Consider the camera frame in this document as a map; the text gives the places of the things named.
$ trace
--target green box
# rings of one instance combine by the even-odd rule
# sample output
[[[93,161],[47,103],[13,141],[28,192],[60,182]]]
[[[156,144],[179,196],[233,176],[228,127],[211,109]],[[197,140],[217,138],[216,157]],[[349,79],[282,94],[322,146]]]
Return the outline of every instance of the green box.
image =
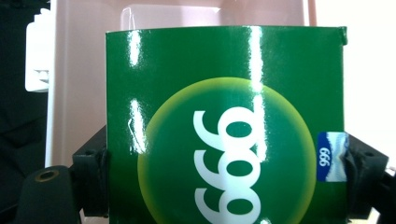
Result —
[[[346,42],[323,27],[106,34],[110,223],[347,223],[345,180],[317,179],[333,164],[319,134],[344,130]]]

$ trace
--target yellow-green circle outline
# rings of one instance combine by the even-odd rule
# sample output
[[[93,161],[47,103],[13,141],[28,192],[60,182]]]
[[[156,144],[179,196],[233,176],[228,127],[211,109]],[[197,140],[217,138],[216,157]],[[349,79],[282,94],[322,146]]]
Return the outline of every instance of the yellow-green circle outline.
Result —
[[[196,83],[191,84],[190,86],[185,87],[184,89],[178,91],[174,95],[172,95],[165,103],[161,105],[161,107],[157,110],[157,112],[154,114],[150,122],[148,123],[148,127],[146,129],[146,136],[155,136],[155,129],[152,127],[156,127],[158,123],[160,123],[164,118],[166,118],[167,114],[169,111],[172,110],[176,105],[179,105],[181,102],[186,101],[189,95],[192,95],[195,92],[198,91],[208,91],[213,89],[214,87],[217,87],[219,85],[221,86],[235,86],[236,85],[241,85],[241,82],[245,82],[245,85],[248,86],[250,85],[253,87],[257,87],[258,83],[253,83],[253,81],[241,78],[241,77],[215,77],[215,78],[210,78],[206,80],[202,80]],[[267,92],[268,95],[274,96],[276,98],[274,100],[274,103],[279,106],[279,108],[285,108],[284,111],[288,112],[286,115],[289,115],[292,117],[291,120],[294,120],[297,124],[297,127],[301,127],[301,132],[300,134],[302,136],[309,136],[307,138],[304,138],[306,140],[305,144],[306,146],[310,146],[312,153],[308,153],[306,156],[308,157],[308,161],[316,161],[316,153],[315,153],[315,146],[312,141],[311,133],[309,132],[308,127],[306,126],[303,117],[300,115],[300,113],[297,111],[296,108],[281,94],[279,94],[277,91],[262,85],[262,92],[255,92],[252,90],[253,94],[263,94],[264,92]],[[166,223],[165,218],[162,217],[161,211],[159,211],[156,206],[155,202],[152,199],[148,189],[149,185],[145,181],[145,176],[142,174],[146,174],[146,166],[144,165],[145,160],[146,160],[146,153],[140,154],[138,157],[137,161],[137,173],[138,173],[138,181],[139,181],[139,186],[140,190],[142,192],[143,199],[145,201],[146,206],[148,207],[148,210],[150,211],[151,215],[155,219],[157,223]],[[303,206],[300,207],[300,211],[295,211],[295,214],[297,214],[297,217],[295,217],[293,220],[290,220],[289,223],[299,223],[301,219],[303,218],[309,204],[311,203],[313,194],[314,194],[314,189],[315,189],[315,184],[316,184],[316,163],[314,162],[311,164],[312,169],[307,169],[307,171],[311,171],[311,174],[308,176],[312,176],[312,178],[307,178],[307,181],[309,182],[307,184],[307,197],[305,198],[304,202],[302,203]]]

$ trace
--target blue and white sticker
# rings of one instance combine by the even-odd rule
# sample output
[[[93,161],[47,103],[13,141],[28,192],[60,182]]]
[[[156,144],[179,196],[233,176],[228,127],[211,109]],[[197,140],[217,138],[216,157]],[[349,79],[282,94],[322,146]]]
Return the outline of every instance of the blue and white sticker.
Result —
[[[347,182],[344,162],[347,147],[347,133],[320,133],[318,135],[318,181]]]

